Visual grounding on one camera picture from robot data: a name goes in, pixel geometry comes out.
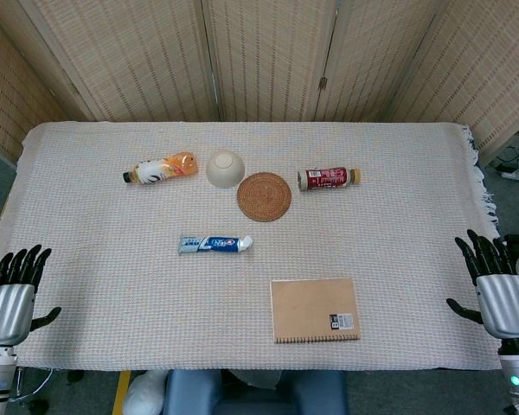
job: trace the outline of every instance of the gray carpet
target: gray carpet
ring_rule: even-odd
[[[513,145],[519,146],[519,137]],[[508,150],[503,157],[511,154],[515,153]],[[487,188],[498,206],[500,233],[519,233],[519,182],[503,179],[492,167],[484,169],[484,173]],[[0,212],[14,176],[15,172],[0,161]],[[42,371],[29,370],[24,392],[38,385],[44,375]],[[49,415],[107,414],[113,407],[117,380],[117,373],[87,372],[80,382],[70,384],[67,372],[60,372],[38,398],[48,401]],[[509,405],[499,371],[350,372],[348,390],[350,413],[355,415],[498,414]],[[28,413],[24,405],[9,405],[8,414]]]

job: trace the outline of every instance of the woven rattan coaster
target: woven rattan coaster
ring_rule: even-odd
[[[273,173],[256,173],[239,186],[236,194],[240,210],[250,219],[270,222],[285,214],[291,205],[291,189]]]

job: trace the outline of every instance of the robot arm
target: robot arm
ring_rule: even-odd
[[[46,259],[51,253],[41,246],[22,249],[14,257],[8,253],[0,262],[0,415],[4,414],[16,372],[14,346],[23,342],[30,331],[50,324],[59,314],[56,307],[42,318],[33,320],[35,294]]]
[[[471,229],[467,234],[475,252],[460,238],[456,243],[464,254],[481,310],[465,309],[451,298],[446,302],[458,315],[483,324],[490,335],[502,340],[498,356],[513,402],[506,410],[519,414],[519,275],[504,244],[497,239],[492,244]]]

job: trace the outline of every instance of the spiral notebook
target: spiral notebook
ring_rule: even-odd
[[[272,281],[276,343],[359,340],[351,278]]]

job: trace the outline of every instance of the bowl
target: bowl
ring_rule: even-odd
[[[206,176],[217,188],[232,188],[244,177],[244,163],[240,156],[229,150],[216,151],[208,160]]]

